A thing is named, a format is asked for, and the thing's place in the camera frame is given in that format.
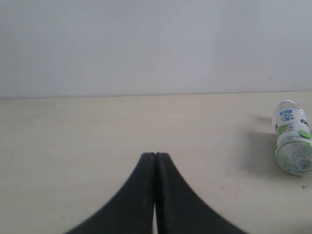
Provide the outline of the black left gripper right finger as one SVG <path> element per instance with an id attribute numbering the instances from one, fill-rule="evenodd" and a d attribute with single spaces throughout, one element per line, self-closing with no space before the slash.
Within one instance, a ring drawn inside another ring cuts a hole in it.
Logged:
<path id="1" fill-rule="evenodd" d="M 155 206 L 159 234 L 245 233 L 192 190 L 168 153 L 156 154 Z"/>

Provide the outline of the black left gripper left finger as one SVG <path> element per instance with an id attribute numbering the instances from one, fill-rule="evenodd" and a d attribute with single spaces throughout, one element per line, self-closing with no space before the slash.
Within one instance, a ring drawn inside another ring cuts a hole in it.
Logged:
<path id="1" fill-rule="evenodd" d="M 155 153 L 143 153 L 120 190 L 69 234 L 151 234 L 154 213 Z"/>

